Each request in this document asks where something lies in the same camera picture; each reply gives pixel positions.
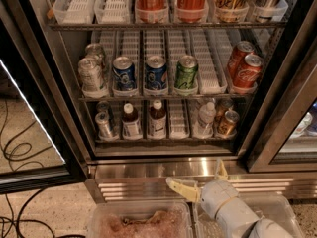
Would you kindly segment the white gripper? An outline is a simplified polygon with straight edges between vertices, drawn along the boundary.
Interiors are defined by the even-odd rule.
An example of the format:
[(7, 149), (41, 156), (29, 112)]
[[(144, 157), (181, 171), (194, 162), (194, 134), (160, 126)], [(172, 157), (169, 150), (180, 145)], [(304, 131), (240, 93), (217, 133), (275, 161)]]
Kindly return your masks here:
[(210, 216), (215, 217), (223, 204), (238, 196), (238, 192), (227, 182), (228, 173), (221, 159), (216, 161), (215, 179), (208, 182), (202, 190), (194, 180), (168, 177), (168, 187), (188, 201), (197, 203), (201, 197), (201, 207)]

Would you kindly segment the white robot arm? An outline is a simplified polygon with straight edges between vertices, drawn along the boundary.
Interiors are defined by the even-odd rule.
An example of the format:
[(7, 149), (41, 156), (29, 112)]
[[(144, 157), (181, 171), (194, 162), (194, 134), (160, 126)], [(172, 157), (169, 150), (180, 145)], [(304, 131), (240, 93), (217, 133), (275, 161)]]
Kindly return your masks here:
[(168, 177), (166, 184), (185, 199), (199, 203), (214, 219), (225, 238), (293, 238), (283, 227), (268, 218), (259, 218), (239, 197), (228, 182), (228, 173), (221, 159), (216, 161), (215, 178), (202, 188), (193, 181)]

